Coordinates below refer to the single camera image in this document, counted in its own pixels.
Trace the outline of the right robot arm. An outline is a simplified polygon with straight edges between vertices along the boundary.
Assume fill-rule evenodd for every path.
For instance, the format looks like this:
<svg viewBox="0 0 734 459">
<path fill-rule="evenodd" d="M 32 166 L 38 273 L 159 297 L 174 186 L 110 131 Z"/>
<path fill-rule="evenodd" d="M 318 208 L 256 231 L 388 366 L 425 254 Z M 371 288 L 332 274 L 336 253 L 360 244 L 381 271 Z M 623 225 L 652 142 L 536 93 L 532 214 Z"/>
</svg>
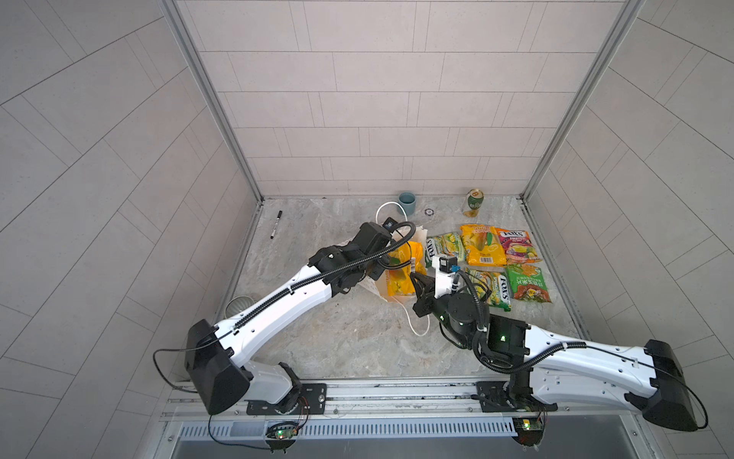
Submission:
<svg viewBox="0 0 734 459">
<path fill-rule="evenodd" d="M 672 347 L 660 340 L 617 346 L 574 340 L 535 325 L 493 315 L 487 291 L 466 272 L 413 273 L 419 317 L 432 315 L 445 338 L 469 350 L 483 367 L 510 380 L 498 404 L 541 411 L 565 403 L 609 405 L 640 413 L 668 430 L 707 428 L 694 407 L 702 401 L 686 384 Z"/>
</svg>

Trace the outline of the green snack bag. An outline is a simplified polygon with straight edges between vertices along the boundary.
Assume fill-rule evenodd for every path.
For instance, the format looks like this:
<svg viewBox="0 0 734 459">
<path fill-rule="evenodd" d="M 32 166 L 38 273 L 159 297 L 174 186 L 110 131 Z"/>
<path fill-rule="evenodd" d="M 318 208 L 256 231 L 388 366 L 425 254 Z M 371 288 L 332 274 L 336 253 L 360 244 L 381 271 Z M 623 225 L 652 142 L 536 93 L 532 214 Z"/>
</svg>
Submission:
<svg viewBox="0 0 734 459">
<path fill-rule="evenodd" d="M 533 264 L 510 264 L 506 275 L 512 298 L 539 303 L 552 301 L 542 270 Z"/>
<path fill-rule="evenodd" d="M 505 312 L 512 310 L 510 285 L 505 275 L 474 269 L 468 269 L 468 274 L 480 300 Z"/>
<path fill-rule="evenodd" d="M 460 233 L 445 233 L 426 237 L 424 261 L 428 268 L 432 267 L 435 256 L 455 256 L 459 262 L 466 260 L 466 249 Z"/>
</svg>

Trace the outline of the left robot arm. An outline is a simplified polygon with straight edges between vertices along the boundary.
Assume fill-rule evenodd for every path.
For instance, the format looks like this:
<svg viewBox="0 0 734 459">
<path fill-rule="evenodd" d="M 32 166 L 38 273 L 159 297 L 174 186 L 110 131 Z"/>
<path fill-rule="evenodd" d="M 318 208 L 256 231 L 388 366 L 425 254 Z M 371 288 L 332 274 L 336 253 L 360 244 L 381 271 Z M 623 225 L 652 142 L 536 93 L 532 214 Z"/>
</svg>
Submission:
<svg viewBox="0 0 734 459">
<path fill-rule="evenodd" d="M 379 279 L 388 254 L 415 233 L 412 222 L 366 222 L 353 240 L 318 250 L 279 290 L 246 311 L 216 324 L 202 319 L 192 325 L 183 350 L 185 371 L 206 412 L 218 415 L 240 401 L 291 409 L 302 390 L 296 373 L 286 363 L 264 365 L 253 356 L 301 315 L 347 294 L 366 277 Z"/>
</svg>

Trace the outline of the yellow candy snack bag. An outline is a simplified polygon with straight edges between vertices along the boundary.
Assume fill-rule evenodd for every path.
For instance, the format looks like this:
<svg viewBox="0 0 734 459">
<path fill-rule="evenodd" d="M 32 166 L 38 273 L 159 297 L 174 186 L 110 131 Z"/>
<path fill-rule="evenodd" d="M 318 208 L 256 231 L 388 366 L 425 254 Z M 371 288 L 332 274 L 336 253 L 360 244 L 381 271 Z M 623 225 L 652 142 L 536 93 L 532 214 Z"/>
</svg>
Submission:
<svg viewBox="0 0 734 459">
<path fill-rule="evenodd" d="M 461 239 L 466 250 L 466 262 L 473 267 L 504 267 L 508 260 L 494 227 L 463 225 Z"/>
</svg>

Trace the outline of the white printed paper bag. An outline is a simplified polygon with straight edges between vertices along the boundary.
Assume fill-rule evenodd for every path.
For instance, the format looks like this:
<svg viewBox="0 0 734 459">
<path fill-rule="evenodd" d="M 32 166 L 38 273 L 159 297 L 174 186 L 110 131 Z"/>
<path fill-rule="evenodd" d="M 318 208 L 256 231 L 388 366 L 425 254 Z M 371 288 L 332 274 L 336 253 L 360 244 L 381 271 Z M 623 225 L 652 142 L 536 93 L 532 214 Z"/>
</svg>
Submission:
<svg viewBox="0 0 734 459">
<path fill-rule="evenodd" d="M 424 260 L 426 239 L 427 230 L 421 225 L 416 225 L 416 231 L 410 241 L 388 254 L 386 262 L 388 270 L 378 280 L 366 277 L 359 283 L 363 289 L 385 302 L 399 304 L 405 312 L 411 331 L 420 338 L 430 331 L 430 319 L 425 317 L 426 329 L 424 332 L 418 332 L 411 321 L 415 314 L 411 314 L 408 308 L 417 301 L 417 292 L 410 279 L 411 273 L 427 274 L 427 262 Z"/>
</svg>

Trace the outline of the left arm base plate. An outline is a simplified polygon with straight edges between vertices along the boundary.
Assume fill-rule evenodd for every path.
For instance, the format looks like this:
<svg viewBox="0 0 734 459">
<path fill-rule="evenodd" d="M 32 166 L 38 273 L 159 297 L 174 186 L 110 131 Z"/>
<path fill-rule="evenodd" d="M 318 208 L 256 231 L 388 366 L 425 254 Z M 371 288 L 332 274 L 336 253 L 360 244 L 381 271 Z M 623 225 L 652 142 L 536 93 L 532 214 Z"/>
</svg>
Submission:
<svg viewBox="0 0 734 459">
<path fill-rule="evenodd" d="M 309 415 L 321 415 L 325 411 L 327 389 L 327 384 L 300 384 L 277 404 L 269 404 L 263 401 L 248 402 L 247 414 L 250 416 L 294 416 L 303 412 Z"/>
</svg>

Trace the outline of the pink candy snack bag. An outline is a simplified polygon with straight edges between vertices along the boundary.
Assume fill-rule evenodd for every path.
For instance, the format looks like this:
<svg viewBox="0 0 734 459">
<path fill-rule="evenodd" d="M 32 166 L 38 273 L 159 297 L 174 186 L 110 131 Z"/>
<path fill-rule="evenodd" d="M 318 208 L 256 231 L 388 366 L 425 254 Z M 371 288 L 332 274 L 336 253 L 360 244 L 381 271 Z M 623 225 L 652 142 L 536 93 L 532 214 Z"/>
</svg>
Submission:
<svg viewBox="0 0 734 459">
<path fill-rule="evenodd" d="M 494 232 L 506 255 L 508 264 L 529 264 L 542 260 L 527 231 L 495 228 Z"/>
</svg>

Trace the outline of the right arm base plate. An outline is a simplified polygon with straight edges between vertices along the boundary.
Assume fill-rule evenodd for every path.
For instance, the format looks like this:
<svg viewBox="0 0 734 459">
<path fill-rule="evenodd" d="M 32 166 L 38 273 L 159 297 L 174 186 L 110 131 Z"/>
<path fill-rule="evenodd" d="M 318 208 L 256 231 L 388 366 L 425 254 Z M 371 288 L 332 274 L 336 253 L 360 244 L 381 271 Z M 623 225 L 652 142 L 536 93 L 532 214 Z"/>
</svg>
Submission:
<svg viewBox="0 0 734 459">
<path fill-rule="evenodd" d="M 558 411 L 558 404 L 544 404 L 531 395 L 512 395 L 509 382 L 480 381 L 475 387 L 471 399 L 480 404 L 483 413 Z"/>
</svg>

